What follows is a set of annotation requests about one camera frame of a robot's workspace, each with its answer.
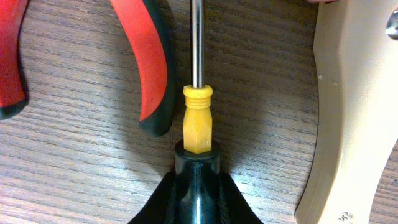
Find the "white tool handle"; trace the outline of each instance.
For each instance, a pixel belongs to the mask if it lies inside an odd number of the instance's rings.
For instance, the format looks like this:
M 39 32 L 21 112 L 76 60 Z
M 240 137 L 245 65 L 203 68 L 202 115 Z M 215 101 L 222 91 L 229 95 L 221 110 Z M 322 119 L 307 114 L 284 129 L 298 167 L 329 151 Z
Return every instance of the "white tool handle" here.
M 295 214 L 298 224 L 369 222 L 398 138 L 398 40 L 386 34 L 396 9 L 398 0 L 340 0 L 319 7 L 318 139 Z

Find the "yellow plastic ferrule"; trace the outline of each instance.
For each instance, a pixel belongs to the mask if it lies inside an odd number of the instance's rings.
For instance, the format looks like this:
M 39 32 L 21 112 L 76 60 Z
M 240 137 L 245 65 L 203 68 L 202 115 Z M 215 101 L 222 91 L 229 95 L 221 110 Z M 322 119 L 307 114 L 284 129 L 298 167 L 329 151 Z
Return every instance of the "yellow plastic ferrule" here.
M 185 111 L 183 134 L 184 149 L 195 154 L 211 150 L 211 132 L 213 118 L 210 113 L 211 96 L 213 89 L 184 87 Z

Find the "dark wood tabletop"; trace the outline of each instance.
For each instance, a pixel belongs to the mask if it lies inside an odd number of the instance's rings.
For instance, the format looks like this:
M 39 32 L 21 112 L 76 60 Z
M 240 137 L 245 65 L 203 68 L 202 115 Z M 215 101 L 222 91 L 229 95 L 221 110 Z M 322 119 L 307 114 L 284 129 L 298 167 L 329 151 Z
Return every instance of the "dark wood tabletop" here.
M 190 1 L 159 0 L 177 52 L 178 105 L 161 138 L 139 128 L 133 51 L 108 0 L 31 0 L 20 36 L 29 105 L 0 121 L 1 223 L 127 223 L 174 164 L 190 83 Z M 207 0 L 213 137 L 264 223 L 295 223 L 318 124 L 306 0 Z M 398 144 L 371 223 L 398 223 Z

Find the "red rubber grip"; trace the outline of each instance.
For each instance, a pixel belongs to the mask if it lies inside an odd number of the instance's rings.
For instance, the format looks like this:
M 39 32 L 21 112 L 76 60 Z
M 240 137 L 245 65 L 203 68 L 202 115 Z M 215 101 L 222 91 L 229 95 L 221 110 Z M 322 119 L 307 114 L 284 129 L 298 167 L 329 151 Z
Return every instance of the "red rubber grip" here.
M 25 98 L 19 80 L 17 41 L 28 0 L 0 0 L 0 108 Z
M 111 0 L 136 56 L 141 79 L 140 121 L 160 105 L 167 86 L 167 63 L 156 26 L 143 0 Z

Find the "red and black handle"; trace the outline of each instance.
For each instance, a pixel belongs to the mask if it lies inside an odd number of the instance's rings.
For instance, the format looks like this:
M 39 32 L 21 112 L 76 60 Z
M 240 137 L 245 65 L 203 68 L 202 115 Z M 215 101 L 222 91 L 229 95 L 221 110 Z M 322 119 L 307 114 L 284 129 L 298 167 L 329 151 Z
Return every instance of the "red and black handle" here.
M 25 107 L 27 98 L 19 78 L 17 45 L 28 0 L 0 0 L 0 119 Z
M 111 0 L 136 56 L 141 79 L 140 127 L 161 136 L 171 126 L 177 72 L 167 28 L 153 0 Z

